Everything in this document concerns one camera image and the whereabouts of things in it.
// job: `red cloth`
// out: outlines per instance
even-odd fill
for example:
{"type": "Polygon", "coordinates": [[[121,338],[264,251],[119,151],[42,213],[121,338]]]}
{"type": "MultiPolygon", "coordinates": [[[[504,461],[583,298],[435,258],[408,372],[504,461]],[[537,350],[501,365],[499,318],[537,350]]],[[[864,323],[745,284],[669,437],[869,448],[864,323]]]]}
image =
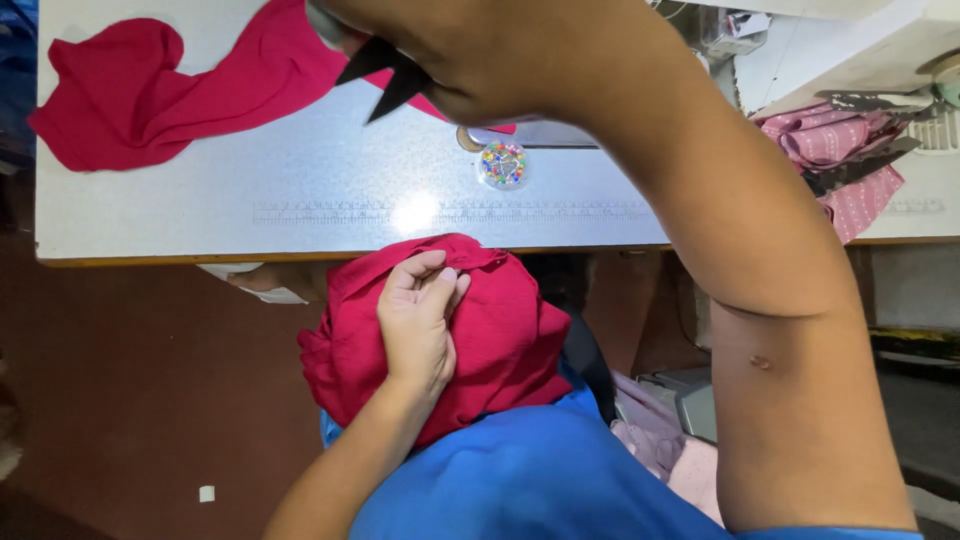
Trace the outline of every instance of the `red cloth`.
{"type": "Polygon", "coordinates": [[[557,373],[570,317],[540,298],[516,257],[462,234],[410,240],[330,270],[329,305],[316,331],[301,331],[303,374],[317,405],[346,427],[387,377],[376,302],[390,270],[430,250],[470,274],[454,312],[453,380],[417,438],[417,446],[468,426],[483,412],[546,405],[572,390],[557,373]]]}
{"type": "MultiPolygon", "coordinates": [[[[49,56],[60,84],[29,121],[73,171],[163,163],[194,139],[262,126],[322,98],[347,63],[317,37],[303,0],[270,0],[220,64],[200,75],[175,71],[183,40],[149,18],[81,43],[55,39],[49,56]]],[[[368,80],[382,88],[390,73],[368,80]]],[[[442,118],[422,96],[411,105],[442,118]]]]}

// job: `hand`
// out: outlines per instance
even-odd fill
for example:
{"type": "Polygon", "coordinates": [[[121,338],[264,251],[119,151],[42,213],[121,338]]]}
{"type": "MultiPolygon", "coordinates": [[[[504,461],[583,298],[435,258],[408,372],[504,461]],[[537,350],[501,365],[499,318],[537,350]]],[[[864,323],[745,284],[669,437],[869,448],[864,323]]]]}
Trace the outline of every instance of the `hand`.
{"type": "Polygon", "coordinates": [[[388,379],[436,399],[453,377],[457,353],[447,329],[470,276],[444,268],[446,252],[431,251],[398,264],[376,305],[388,379]]]}
{"type": "MultiPolygon", "coordinates": [[[[612,93],[656,104],[667,66],[703,71],[642,0],[310,1],[415,59],[437,82],[424,95],[465,126],[524,116],[582,124],[584,109],[608,107],[612,93]],[[645,87],[613,80],[626,69],[645,87]]],[[[357,40],[348,35],[345,51],[357,40]]]]}

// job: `ruler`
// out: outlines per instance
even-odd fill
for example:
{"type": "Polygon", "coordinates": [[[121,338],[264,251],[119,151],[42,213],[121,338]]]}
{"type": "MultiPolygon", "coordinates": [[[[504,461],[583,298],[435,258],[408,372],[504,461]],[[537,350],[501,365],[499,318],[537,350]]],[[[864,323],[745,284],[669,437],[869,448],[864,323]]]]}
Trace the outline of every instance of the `ruler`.
{"type": "MultiPolygon", "coordinates": [[[[254,225],[390,225],[395,201],[273,201],[253,205],[254,225]]],[[[462,199],[438,204],[434,225],[656,220],[642,201],[490,201],[462,199]]]]}

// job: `person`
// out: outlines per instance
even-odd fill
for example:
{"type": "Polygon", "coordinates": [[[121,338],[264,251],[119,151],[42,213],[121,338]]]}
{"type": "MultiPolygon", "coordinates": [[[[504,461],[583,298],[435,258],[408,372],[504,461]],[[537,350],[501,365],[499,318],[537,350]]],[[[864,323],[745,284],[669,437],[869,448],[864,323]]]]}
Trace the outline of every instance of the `person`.
{"type": "Polygon", "coordinates": [[[311,1],[415,59],[452,121],[573,124],[632,179],[712,299],[726,529],[565,398],[410,454],[456,364],[444,317],[469,294],[469,277],[430,252],[397,266],[380,297],[387,379],[265,539],[919,540],[845,252],[790,162],[656,12],[640,0],[311,1]]]}

